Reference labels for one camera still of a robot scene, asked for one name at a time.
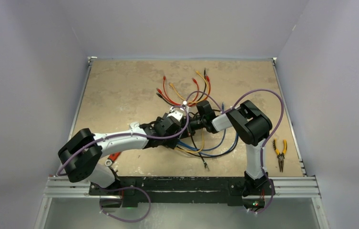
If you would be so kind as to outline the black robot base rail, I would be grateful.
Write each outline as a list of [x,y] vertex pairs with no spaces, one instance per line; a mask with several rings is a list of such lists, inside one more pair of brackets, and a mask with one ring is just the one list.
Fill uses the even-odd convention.
[[117,204],[105,207],[137,207],[139,203],[227,204],[261,209],[275,195],[272,179],[253,181],[247,177],[120,177],[101,188],[90,184],[89,195],[106,199],[117,196]]

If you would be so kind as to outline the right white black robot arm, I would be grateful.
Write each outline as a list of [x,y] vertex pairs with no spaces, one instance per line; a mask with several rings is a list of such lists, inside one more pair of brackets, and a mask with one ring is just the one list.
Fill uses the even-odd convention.
[[269,132],[272,129],[270,119],[250,100],[221,115],[215,114],[209,102],[202,102],[197,109],[199,115],[190,119],[190,130],[205,128],[206,131],[215,134],[231,127],[234,128],[238,137],[246,145],[246,191],[250,194],[261,191],[264,183],[267,182],[264,143],[269,138]]

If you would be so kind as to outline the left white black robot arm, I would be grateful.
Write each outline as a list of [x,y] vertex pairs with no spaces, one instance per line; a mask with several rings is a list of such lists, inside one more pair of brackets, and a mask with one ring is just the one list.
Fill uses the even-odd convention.
[[119,190],[117,174],[98,161],[113,153],[158,146],[176,146],[189,125],[189,116],[165,114],[149,124],[132,123],[129,130],[92,133],[89,128],[77,132],[58,152],[62,163],[57,176],[66,176],[72,183],[89,180],[107,195]]

